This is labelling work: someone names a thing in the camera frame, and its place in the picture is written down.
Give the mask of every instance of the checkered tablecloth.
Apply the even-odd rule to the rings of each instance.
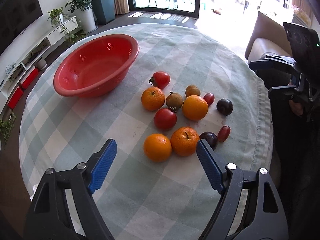
[[[98,98],[59,96],[52,81],[62,60],[85,42],[112,33],[131,35],[140,45],[122,83]],[[143,153],[145,138],[159,131],[153,124],[155,112],[145,110],[140,98],[150,86],[149,78],[159,70],[171,76],[165,95],[174,91],[184,96],[191,84],[201,90],[201,96],[215,94],[204,119],[189,121],[180,110],[177,124],[166,136],[170,138],[182,126],[193,127],[199,134],[217,134],[223,125],[229,125],[230,137],[215,152],[242,169],[269,168],[273,128],[263,81],[236,54],[195,29],[138,24],[79,41],[48,67],[28,96],[20,127],[20,164],[29,194],[47,168],[71,169],[113,138],[118,152],[93,198],[115,239],[198,239],[220,196],[212,189],[197,155],[172,154],[166,162],[153,163]],[[227,117],[216,110],[221,98],[234,104]],[[75,228],[81,231],[74,206],[69,205]]]

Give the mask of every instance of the white cabinet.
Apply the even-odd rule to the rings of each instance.
[[[73,31],[78,28],[78,24],[75,17],[66,20],[63,26],[68,29],[68,31]],[[15,67],[11,72],[4,77],[3,84],[0,87],[0,109],[3,113],[3,109],[10,98],[10,95],[18,86],[21,79],[23,79],[27,74],[28,70],[32,68],[35,63],[46,53],[50,52],[51,47],[64,39],[64,33],[61,32],[61,27],[55,28],[47,32],[42,36],[39,41],[34,43],[16,62]]]

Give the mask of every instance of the red plastic basket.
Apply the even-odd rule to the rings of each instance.
[[[23,91],[20,87],[17,87],[17,89],[14,91],[14,93],[12,94],[12,96],[10,97],[9,101],[8,101],[8,106],[11,109],[14,109],[15,106],[17,105],[19,99],[22,97],[23,95]]]
[[[125,34],[112,34],[85,43],[58,67],[53,86],[65,97],[97,97],[113,90],[136,59],[139,45]]]
[[[37,68],[34,68],[34,70],[31,71],[30,74],[26,78],[24,78],[24,80],[21,82],[21,87],[23,89],[27,89],[28,86],[37,77],[38,74],[39,74],[39,70]]]

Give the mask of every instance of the sofa armrest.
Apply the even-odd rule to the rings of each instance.
[[[290,43],[287,40],[287,35],[283,26],[260,11],[258,11],[257,21],[244,54],[246,59],[248,59],[253,43],[257,38],[264,38],[272,41],[292,56]]]

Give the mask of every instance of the blue gripper pad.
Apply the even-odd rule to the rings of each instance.
[[[219,194],[222,194],[225,189],[222,183],[222,172],[219,169],[218,165],[215,163],[208,149],[211,149],[211,147],[209,146],[207,141],[198,141],[196,152],[204,169],[204,172],[207,175],[212,188],[217,190]]]
[[[91,194],[93,194],[97,189],[101,188],[111,164],[116,157],[116,153],[117,143],[115,140],[112,140],[91,171],[91,182],[88,186],[88,190]]]

